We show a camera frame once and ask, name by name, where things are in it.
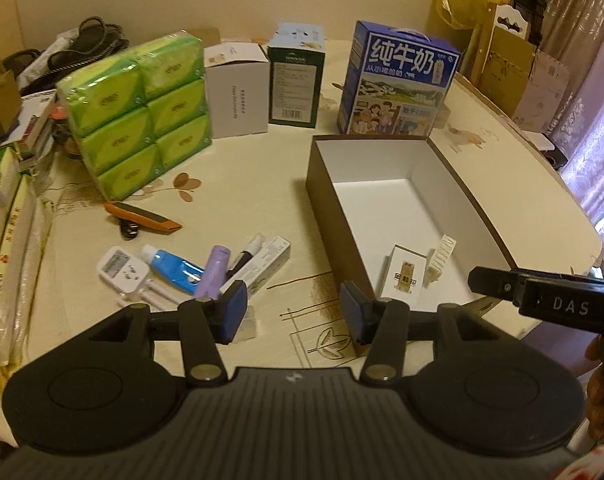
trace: stacked bag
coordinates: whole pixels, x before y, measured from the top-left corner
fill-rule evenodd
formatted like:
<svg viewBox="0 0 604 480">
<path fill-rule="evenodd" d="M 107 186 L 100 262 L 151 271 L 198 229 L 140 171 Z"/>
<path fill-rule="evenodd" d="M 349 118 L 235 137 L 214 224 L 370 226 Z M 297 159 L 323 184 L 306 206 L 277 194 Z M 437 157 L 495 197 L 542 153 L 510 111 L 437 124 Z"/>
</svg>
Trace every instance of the stacked bag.
<svg viewBox="0 0 604 480">
<path fill-rule="evenodd" d="M 0 395 L 20 367 L 31 303 L 52 220 L 33 178 L 18 172 L 11 148 L 0 150 Z"/>
<path fill-rule="evenodd" d="M 58 83 L 84 163 L 122 200 L 211 144 L 203 47 L 179 32 L 73 72 Z"/>
</svg>

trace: white cap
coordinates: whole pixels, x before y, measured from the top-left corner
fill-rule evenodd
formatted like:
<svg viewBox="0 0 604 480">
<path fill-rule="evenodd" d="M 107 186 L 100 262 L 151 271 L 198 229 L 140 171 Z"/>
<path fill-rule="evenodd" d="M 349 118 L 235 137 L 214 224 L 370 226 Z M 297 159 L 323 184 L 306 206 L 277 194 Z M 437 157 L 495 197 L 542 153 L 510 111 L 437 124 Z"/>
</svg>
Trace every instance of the white cap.
<svg viewBox="0 0 604 480">
<path fill-rule="evenodd" d="M 142 253 L 140 254 L 140 258 L 144 263 L 151 265 L 155 253 L 157 253 L 156 247 L 153 247 L 152 245 L 145 245 L 144 247 L 142 247 Z"/>
<path fill-rule="evenodd" d="M 255 235 L 253 240 L 249 242 L 249 244 L 244 249 L 245 252 L 249 253 L 251 256 L 255 256 L 255 254 L 259 253 L 262 245 L 264 244 L 264 235 L 258 233 Z"/>
</svg>

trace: purple tube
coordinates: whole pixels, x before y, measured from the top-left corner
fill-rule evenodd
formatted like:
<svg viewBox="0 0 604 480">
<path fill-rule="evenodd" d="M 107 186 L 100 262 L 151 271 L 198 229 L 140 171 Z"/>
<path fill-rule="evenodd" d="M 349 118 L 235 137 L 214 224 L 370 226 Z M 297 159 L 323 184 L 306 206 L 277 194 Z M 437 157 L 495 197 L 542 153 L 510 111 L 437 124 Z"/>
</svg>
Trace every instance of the purple tube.
<svg viewBox="0 0 604 480">
<path fill-rule="evenodd" d="M 208 255 L 207 266 L 204 274 L 197 284 L 193 298 L 204 298 L 208 296 L 211 300 L 220 297 L 220 287 L 224 285 L 228 259 L 231 251 L 224 246 L 216 245 Z"/>
</svg>

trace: human hand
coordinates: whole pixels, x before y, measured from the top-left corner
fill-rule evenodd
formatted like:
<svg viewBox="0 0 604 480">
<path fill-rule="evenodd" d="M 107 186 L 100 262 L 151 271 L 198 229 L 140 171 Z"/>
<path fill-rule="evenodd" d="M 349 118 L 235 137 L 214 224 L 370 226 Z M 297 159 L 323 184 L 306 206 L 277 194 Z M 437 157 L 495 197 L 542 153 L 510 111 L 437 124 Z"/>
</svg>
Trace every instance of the human hand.
<svg viewBox="0 0 604 480">
<path fill-rule="evenodd" d="M 588 345 L 585 357 L 589 361 L 601 361 L 599 347 L 600 336 Z M 604 438 L 604 371 L 600 366 L 593 372 L 586 388 L 586 416 L 588 417 L 588 434 L 593 440 Z"/>
</svg>

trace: orange utility knife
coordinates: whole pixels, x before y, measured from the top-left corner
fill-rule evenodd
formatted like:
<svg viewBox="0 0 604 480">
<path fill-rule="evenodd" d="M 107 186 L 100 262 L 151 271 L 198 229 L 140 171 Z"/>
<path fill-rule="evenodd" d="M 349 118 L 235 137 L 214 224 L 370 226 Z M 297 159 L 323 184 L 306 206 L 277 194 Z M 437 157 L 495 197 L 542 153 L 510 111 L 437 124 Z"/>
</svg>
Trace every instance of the orange utility knife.
<svg viewBox="0 0 604 480">
<path fill-rule="evenodd" d="M 104 208 L 107 213 L 112 214 L 115 218 L 128 220 L 155 231 L 171 233 L 181 229 L 181 224 L 178 224 L 178 222 L 125 202 L 107 202 L 104 204 Z"/>
</svg>

